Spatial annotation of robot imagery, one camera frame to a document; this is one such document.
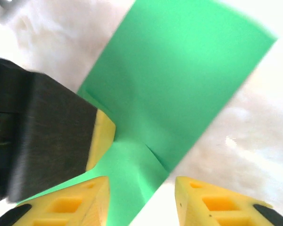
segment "yellow 3d-printed part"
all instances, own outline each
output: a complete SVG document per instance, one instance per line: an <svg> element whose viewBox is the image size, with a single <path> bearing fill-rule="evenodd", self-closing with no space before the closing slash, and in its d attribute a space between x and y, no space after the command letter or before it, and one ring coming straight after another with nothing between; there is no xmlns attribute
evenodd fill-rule
<svg viewBox="0 0 283 226"><path fill-rule="evenodd" d="M108 177L29 200L32 208L13 226L105 226L108 216Z"/></svg>
<svg viewBox="0 0 283 226"><path fill-rule="evenodd" d="M254 207L265 202L187 177L177 177L180 226L272 226Z"/></svg>
<svg viewBox="0 0 283 226"><path fill-rule="evenodd" d="M86 171L91 170L113 143L115 124L101 110L97 111Z"/></svg>

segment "white surface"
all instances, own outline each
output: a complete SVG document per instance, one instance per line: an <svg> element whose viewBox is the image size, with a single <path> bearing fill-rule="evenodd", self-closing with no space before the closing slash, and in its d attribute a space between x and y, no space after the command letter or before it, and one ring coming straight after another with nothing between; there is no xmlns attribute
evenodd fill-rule
<svg viewBox="0 0 283 226"><path fill-rule="evenodd" d="M223 2L283 37L283 0ZM0 54L27 69L45 72L75 91L132 3L30 0L6 24L17 43L7 41L11 43L7 48L2 40L11 35L0 28ZM157 190L133 226L178 225L174 202L177 175L263 199L283 214L283 40Z"/></svg>

